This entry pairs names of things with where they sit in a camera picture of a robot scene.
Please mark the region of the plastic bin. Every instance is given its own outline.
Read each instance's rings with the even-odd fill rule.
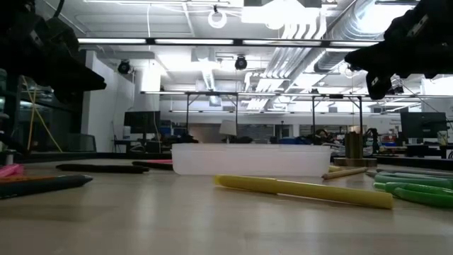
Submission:
[[[328,172],[328,146],[285,144],[173,144],[176,173],[251,176],[322,176]]]

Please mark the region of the workbench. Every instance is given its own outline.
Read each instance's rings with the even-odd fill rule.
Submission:
[[[130,160],[67,163],[130,164]],[[61,174],[26,165],[27,175]],[[393,210],[216,187],[211,176],[89,174],[84,187],[0,201],[2,254],[451,254],[453,210]],[[322,181],[372,189],[364,174]]]

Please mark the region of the yellow cable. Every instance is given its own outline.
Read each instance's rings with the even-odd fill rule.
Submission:
[[[37,86],[35,86],[35,90],[33,92],[33,102],[36,102],[36,90],[37,90]],[[31,111],[31,119],[30,119],[30,132],[28,133],[28,144],[27,144],[27,150],[30,150],[30,145],[31,145],[31,135],[33,133],[33,121],[35,121],[35,108],[36,108],[36,105],[33,103],[32,105],[33,109]]]
[[[32,103],[32,105],[33,105],[33,108],[35,109],[36,115],[38,115],[39,119],[41,120],[42,126],[44,126],[45,130],[47,131],[47,134],[49,134],[50,139],[54,142],[55,146],[57,146],[58,150],[59,150],[60,152],[63,152],[62,148],[60,148],[60,146],[58,145],[57,141],[55,141],[54,137],[53,137],[52,134],[50,133],[50,130],[47,128],[47,126],[46,126],[46,124],[45,124],[45,121],[44,121],[44,119],[42,118],[40,112],[39,112],[38,109],[35,107],[35,101],[34,101],[33,98],[31,97],[30,90],[28,89],[28,82],[25,80],[25,77],[24,77],[24,76],[22,76],[22,79],[23,79],[23,83],[24,83],[25,87],[27,88],[28,97],[29,97],[30,100],[31,100],[31,103]]]

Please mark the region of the computer monitor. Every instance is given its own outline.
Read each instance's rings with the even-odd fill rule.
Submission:
[[[130,126],[131,134],[157,134],[161,125],[161,112],[126,112],[124,124]]]
[[[401,113],[401,129],[406,138],[437,138],[447,130],[445,113]]]

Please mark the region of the table surface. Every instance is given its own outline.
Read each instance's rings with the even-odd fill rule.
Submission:
[[[130,160],[70,163],[130,164]],[[60,174],[61,162],[26,165]],[[90,174],[84,187],[0,201],[1,254],[451,254],[453,210],[363,208],[214,186],[171,171]],[[322,181],[372,189],[364,174]]]

